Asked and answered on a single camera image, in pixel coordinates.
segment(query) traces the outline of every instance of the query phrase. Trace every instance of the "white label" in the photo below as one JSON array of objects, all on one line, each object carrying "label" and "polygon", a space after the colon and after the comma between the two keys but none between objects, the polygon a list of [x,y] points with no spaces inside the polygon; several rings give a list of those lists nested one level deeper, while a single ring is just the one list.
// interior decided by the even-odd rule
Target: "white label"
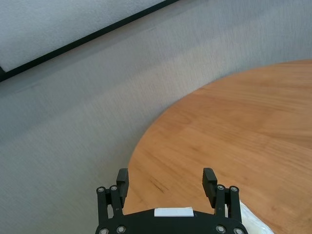
[{"label": "white label", "polygon": [[193,208],[156,208],[154,217],[194,217]]}]

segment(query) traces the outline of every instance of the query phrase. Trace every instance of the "wooden table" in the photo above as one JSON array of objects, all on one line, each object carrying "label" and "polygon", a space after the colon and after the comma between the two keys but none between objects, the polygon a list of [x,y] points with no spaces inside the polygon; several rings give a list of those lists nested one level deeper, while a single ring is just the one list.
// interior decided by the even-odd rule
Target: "wooden table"
[{"label": "wooden table", "polygon": [[312,233],[312,60],[233,74],[171,106],[133,153],[124,212],[212,213],[204,167],[275,233]]}]

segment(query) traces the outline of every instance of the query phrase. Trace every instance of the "black wall trim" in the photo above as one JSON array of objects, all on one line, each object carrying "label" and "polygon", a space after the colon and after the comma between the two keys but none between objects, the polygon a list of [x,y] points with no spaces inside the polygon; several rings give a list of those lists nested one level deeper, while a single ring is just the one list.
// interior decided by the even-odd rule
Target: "black wall trim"
[{"label": "black wall trim", "polygon": [[22,66],[14,68],[11,71],[4,72],[0,68],[0,82],[4,81],[6,79],[9,79],[10,77],[13,77],[13,76],[15,76],[15,75],[17,75],[17,74],[19,74],[21,72],[24,72],[24,71],[26,71],[26,70],[34,67],[34,66],[37,66],[37,65],[39,65],[39,64],[41,64],[43,62],[46,62],[47,60],[50,60],[50,59],[52,59],[52,58],[54,58],[54,57],[56,57],[58,55],[61,55],[61,54],[65,53],[65,52],[67,52],[67,51],[69,51],[71,49],[74,49],[74,48],[76,48],[76,47],[78,47],[78,46],[80,46],[80,45],[82,45],[82,44],[84,44],[86,42],[89,42],[89,41],[91,41],[91,40],[93,40],[95,38],[98,38],[98,37],[100,37],[100,36],[102,36],[102,35],[104,35],[106,33],[109,33],[109,32],[111,32],[111,31],[113,31],[113,30],[115,30],[115,29],[117,29],[119,27],[122,27],[122,26],[124,26],[124,25],[126,25],[126,24],[128,24],[130,22],[133,22],[133,21],[135,21],[135,20],[137,20],[137,19],[139,19],[139,18],[141,18],[143,16],[146,16],[146,15],[148,15],[148,14],[150,14],[150,13],[156,11],[156,10],[159,10],[159,9],[165,7],[165,6],[168,6],[168,5],[170,5],[170,4],[172,4],[172,3],[176,2],[176,1],[179,1],[179,0],[165,0],[163,2],[160,2],[160,3],[158,3],[158,4],[154,5],[154,6],[151,6],[151,7],[147,8],[147,9],[145,9],[143,11],[140,11],[140,12],[138,12],[138,13],[132,15],[132,16],[124,18],[124,19],[122,19],[122,20],[120,20],[120,21],[118,21],[116,23],[113,23],[113,24],[111,24],[111,25],[109,25],[109,26],[107,26],[107,27],[105,27],[103,29],[100,29],[100,30],[98,30],[98,31],[96,31],[96,32],[94,32],[94,33],[92,33],[90,35],[87,35],[87,36],[85,36],[85,37],[83,37],[81,39],[78,39],[78,40],[76,40],[76,41],[74,41],[74,42],[72,42],[72,43],[70,43],[68,45],[65,45],[65,46],[63,46],[63,47],[61,47],[61,48],[59,48],[59,49],[57,49],[55,51],[52,51],[52,52],[50,52],[50,53],[48,53],[46,55],[43,55],[43,56],[41,56],[41,57],[39,57],[39,58],[37,58],[35,60],[32,60],[32,61],[30,61],[30,62],[28,62],[28,63],[26,63],[26,64],[24,64]]}]

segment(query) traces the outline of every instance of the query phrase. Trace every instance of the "white plastic bag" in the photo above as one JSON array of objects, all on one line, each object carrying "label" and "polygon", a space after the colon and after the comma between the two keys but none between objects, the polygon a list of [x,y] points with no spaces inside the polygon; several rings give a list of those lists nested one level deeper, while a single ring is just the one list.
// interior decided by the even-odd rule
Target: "white plastic bag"
[{"label": "white plastic bag", "polygon": [[240,211],[242,214],[242,223],[248,231],[248,234],[274,234],[273,231],[242,202],[240,202]]}]

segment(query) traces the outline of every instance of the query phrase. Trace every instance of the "wood grain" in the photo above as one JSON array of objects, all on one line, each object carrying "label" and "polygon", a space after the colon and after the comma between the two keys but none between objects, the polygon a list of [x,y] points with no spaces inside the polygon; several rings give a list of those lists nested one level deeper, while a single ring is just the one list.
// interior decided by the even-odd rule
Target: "wood grain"
[{"label": "wood grain", "polygon": [[170,107],[133,153],[125,213],[186,206],[212,213],[204,167],[238,186],[275,233],[311,233],[312,60],[234,74]]}]

